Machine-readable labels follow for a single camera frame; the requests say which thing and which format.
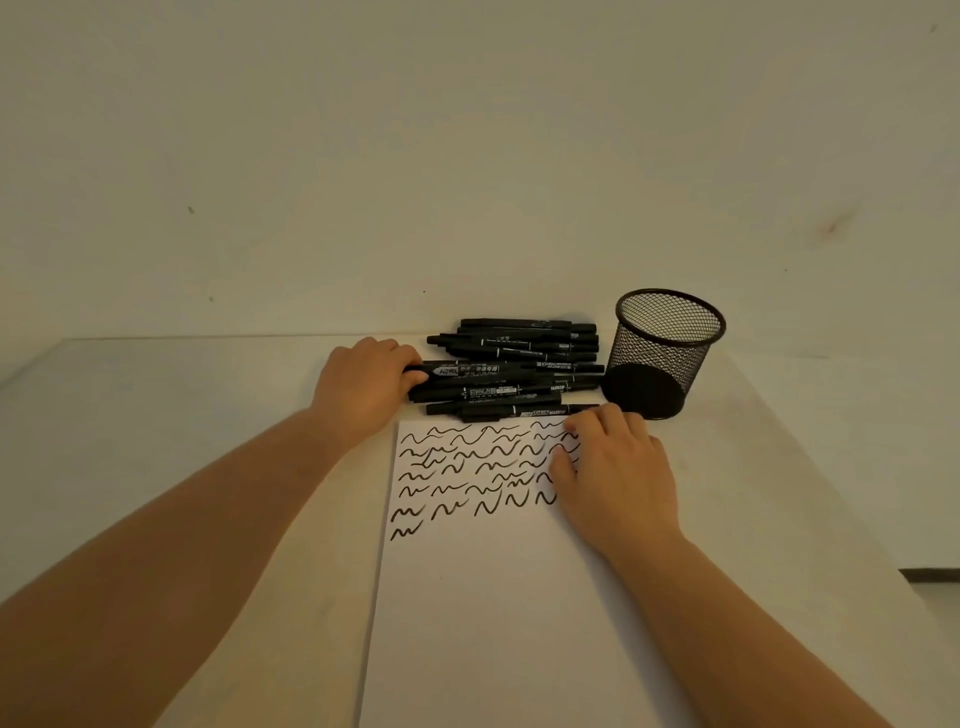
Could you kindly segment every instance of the black mesh pencil holder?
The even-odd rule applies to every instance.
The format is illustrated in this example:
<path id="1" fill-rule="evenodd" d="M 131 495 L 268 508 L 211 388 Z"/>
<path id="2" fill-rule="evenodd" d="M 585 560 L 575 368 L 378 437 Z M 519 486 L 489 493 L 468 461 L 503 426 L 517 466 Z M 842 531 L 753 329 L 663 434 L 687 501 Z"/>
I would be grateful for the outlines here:
<path id="1" fill-rule="evenodd" d="M 616 302 L 616 318 L 604 396 L 646 420 L 673 417 L 710 345 L 727 330 L 723 314 L 688 293 L 641 288 Z"/>

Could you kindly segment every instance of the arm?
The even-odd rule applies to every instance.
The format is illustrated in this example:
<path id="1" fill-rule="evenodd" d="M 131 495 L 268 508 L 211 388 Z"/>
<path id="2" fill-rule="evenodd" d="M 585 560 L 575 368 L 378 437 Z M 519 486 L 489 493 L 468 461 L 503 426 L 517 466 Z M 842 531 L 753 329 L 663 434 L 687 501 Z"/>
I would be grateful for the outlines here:
<path id="1" fill-rule="evenodd" d="M 226 634 L 345 452 L 426 379 L 411 347 L 333 351 L 311 405 L 71 553 L 0 605 L 0 724 L 149 726 Z"/>
<path id="2" fill-rule="evenodd" d="M 555 450 L 561 508 L 626 584 L 706 725 L 889 728 L 684 538 L 666 453 L 639 415 L 605 404 L 565 426 L 584 451 L 575 472 Z"/>

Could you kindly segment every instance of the forearm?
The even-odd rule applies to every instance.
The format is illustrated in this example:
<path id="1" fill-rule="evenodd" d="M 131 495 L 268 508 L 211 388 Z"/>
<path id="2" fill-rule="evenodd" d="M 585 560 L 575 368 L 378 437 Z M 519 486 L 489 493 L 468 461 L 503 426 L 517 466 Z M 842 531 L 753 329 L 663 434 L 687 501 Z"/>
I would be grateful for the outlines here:
<path id="1" fill-rule="evenodd" d="M 275 425 L 0 606 L 0 723 L 151 725 L 339 459 L 311 425 Z"/>
<path id="2" fill-rule="evenodd" d="M 706 725 L 889 728 L 679 533 L 611 561 Z"/>

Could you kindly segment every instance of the sheet of paper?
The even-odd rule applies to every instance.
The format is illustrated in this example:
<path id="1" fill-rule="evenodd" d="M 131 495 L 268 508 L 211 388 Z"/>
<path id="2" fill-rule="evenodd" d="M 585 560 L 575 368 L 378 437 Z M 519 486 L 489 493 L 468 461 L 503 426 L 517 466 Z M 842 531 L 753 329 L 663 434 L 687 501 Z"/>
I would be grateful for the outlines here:
<path id="1" fill-rule="evenodd" d="M 562 422 L 400 424 L 361 728 L 697 725 L 560 513 Z"/>

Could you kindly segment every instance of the white table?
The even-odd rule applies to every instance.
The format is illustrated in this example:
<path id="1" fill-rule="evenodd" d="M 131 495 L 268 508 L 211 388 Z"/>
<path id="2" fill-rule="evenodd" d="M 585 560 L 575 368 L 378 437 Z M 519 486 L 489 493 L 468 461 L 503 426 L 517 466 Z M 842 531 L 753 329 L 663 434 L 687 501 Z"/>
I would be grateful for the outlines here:
<path id="1" fill-rule="evenodd" d="M 0 389 L 0 598 L 305 404 L 328 352 L 355 338 L 60 345 Z M 933 618 L 722 349 L 683 414 L 652 429 L 684 530 L 743 589 L 897 725 L 960 715 L 960 668 Z M 351 724 L 393 437 L 330 474 L 160 725 Z"/>

